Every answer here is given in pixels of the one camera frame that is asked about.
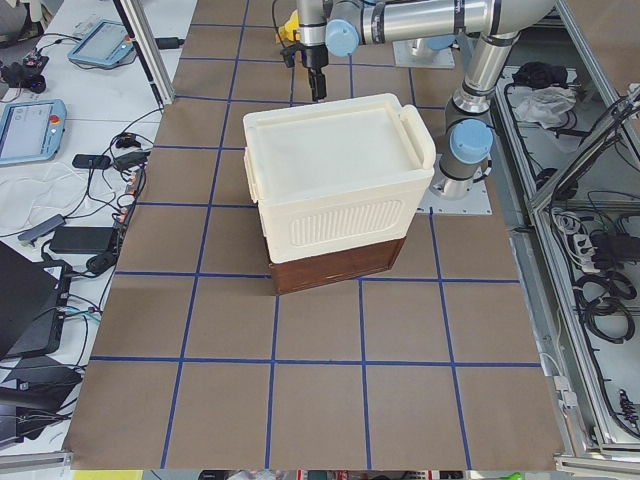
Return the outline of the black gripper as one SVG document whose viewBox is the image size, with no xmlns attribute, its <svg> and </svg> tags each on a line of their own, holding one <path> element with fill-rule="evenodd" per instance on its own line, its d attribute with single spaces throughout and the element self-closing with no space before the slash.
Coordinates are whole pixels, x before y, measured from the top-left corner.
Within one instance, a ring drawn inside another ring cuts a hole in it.
<svg viewBox="0 0 640 480">
<path fill-rule="evenodd" d="M 302 62 L 310 74 L 309 86 L 312 98 L 325 98 L 327 95 L 326 77 L 322 69 L 328 65 L 326 46 L 324 44 L 302 45 Z"/>
</svg>

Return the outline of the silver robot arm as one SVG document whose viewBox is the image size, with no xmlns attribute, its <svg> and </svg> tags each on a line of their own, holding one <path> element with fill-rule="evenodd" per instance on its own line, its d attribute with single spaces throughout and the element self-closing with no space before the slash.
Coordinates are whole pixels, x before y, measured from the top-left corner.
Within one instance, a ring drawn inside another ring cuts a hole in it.
<svg viewBox="0 0 640 480">
<path fill-rule="evenodd" d="M 314 101 L 326 97 L 322 69 L 331 55 L 347 57 L 361 45 L 380 45 L 443 35 L 477 33 L 454 105 L 472 114 L 488 110 L 506 59 L 520 32 L 541 20 L 555 3 L 535 0 L 481 1 L 298 1 L 301 52 Z"/>
<path fill-rule="evenodd" d="M 430 190 L 444 200 L 464 198 L 488 157 L 493 133 L 488 126 L 490 100 L 520 32 L 541 20 L 552 1 L 454 1 L 453 32 L 479 39 L 461 85 L 445 110 L 447 147 Z"/>
</svg>

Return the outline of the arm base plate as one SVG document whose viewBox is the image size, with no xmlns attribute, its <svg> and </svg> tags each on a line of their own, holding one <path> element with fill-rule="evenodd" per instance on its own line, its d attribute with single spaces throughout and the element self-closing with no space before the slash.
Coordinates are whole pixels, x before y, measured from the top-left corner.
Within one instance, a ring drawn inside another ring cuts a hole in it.
<svg viewBox="0 0 640 480">
<path fill-rule="evenodd" d="M 458 181 L 447 177 L 440 169 L 442 154 L 436 156 L 434 177 L 416 209 L 417 214 L 449 216 L 488 216 L 493 213 L 486 183 L 480 177 L 482 164 L 474 176 Z"/>
<path fill-rule="evenodd" d="M 395 65 L 405 68 L 453 69 L 451 45 L 432 48 L 426 38 L 393 43 Z"/>
</svg>

